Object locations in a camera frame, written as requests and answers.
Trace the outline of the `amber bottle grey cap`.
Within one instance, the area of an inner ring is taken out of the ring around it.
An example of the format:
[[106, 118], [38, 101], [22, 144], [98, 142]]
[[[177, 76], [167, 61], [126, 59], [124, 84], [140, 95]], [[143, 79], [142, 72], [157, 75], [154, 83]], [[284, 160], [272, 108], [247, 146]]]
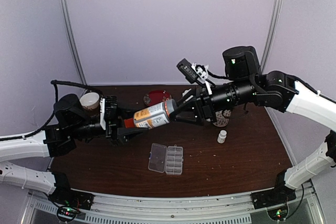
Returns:
[[167, 100], [135, 112], [133, 122], [136, 127], [153, 129], [170, 123], [170, 114], [177, 108], [174, 99]]

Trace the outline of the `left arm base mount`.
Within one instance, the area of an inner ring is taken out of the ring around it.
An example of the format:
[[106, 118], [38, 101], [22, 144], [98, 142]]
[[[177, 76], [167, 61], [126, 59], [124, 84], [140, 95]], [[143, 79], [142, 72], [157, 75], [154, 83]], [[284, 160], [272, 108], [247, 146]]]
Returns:
[[64, 173], [52, 172], [51, 174], [54, 176], [54, 186], [56, 187], [53, 193], [48, 195], [51, 201], [73, 208], [91, 209], [93, 194], [71, 189], [69, 180]]

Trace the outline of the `clear plastic pill organizer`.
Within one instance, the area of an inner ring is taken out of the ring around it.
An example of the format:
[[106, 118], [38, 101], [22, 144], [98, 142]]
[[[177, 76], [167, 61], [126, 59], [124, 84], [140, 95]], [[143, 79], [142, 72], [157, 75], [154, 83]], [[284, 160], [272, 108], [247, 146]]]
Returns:
[[181, 146], [151, 145], [148, 170], [180, 176], [183, 172], [184, 149]]

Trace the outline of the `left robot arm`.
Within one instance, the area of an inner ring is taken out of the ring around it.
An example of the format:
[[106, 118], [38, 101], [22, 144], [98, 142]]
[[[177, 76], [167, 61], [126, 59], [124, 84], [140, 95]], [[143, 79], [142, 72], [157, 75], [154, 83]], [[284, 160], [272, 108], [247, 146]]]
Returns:
[[63, 96], [54, 104], [52, 116], [57, 124], [1, 137], [1, 183], [37, 190], [71, 205], [76, 197], [65, 174], [33, 170], [12, 161], [64, 156], [76, 148], [76, 141], [101, 136], [114, 144], [124, 144], [148, 130], [133, 122], [135, 115], [134, 110], [119, 106], [116, 97], [104, 98], [95, 92], [82, 97], [73, 93]]

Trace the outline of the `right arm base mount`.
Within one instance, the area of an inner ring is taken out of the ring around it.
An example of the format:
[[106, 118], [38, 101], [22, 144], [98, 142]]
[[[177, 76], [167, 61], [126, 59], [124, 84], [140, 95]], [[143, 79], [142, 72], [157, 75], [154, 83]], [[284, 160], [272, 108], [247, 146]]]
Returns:
[[295, 190], [285, 186], [285, 172], [283, 170], [277, 175], [273, 189], [251, 193], [255, 209], [284, 204], [296, 199]]

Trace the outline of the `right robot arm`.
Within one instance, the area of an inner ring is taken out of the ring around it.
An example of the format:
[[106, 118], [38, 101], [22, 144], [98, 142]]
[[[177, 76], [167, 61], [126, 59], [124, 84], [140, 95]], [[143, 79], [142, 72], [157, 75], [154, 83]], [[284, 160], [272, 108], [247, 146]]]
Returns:
[[170, 119], [202, 125], [205, 120], [216, 121], [216, 112], [238, 105], [254, 103], [311, 119], [330, 129], [324, 142], [298, 165], [280, 173], [275, 188], [269, 192], [272, 203], [279, 204], [289, 196], [290, 190], [335, 166], [335, 101], [321, 94], [296, 76], [281, 71], [261, 73], [256, 50], [253, 46], [238, 46], [225, 50], [224, 79], [228, 83], [214, 85], [202, 78], [216, 78], [205, 67], [191, 64], [186, 59], [177, 64], [178, 70], [190, 83], [191, 89], [176, 103]]

